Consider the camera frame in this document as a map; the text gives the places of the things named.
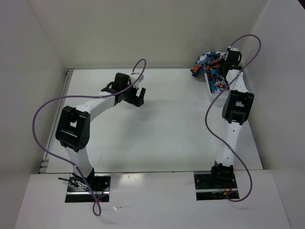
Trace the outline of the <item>colourful patterned shorts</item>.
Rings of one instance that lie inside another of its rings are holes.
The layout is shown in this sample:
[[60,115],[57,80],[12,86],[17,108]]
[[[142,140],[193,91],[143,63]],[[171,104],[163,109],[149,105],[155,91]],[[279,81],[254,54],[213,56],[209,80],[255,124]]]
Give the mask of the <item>colourful patterned shorts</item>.
[[226,52],[205,52],[190,69],[195,78],[207,75],[212,93],[221,92],[228,84],[224,74],[221,73],[221,66],[226,56]]

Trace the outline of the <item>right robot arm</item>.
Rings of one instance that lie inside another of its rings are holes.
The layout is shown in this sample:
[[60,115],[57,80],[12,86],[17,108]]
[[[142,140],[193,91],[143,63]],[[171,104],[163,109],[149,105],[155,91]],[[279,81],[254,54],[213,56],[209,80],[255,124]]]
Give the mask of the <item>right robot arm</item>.
[[244,83],[244,72],[239,65],[242,54],[237,48],[228,47],[227,56],[222,64],[222,72],[229,84],[229,94],[222,110],[227,134],[225,148],[215,160],[211,168],[209,182],[213,187],[226,187],[233,181],[234,154],[239,132],[247,121],[254,101],[254,94],[250,93]]

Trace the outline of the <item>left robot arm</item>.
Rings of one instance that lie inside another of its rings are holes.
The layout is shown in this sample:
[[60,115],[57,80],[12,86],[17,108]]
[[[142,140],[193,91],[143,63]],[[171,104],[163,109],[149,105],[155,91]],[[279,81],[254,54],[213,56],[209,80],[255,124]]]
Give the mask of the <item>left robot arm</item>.
[[86,146],[90,139],[91,122],[106,110],[121,101],[140,107],[144,103],[145,88],[137,96],[139,83],[143,75],[132,72],[131,75],[117,73],[114,81],[101,89],[97,98],[76,107],[66,106],[62,109],[55,137],[65,148],[73,163],[73,178],[70,183],[83,190],[91,190],[95,181],[94,168],[89,162]]

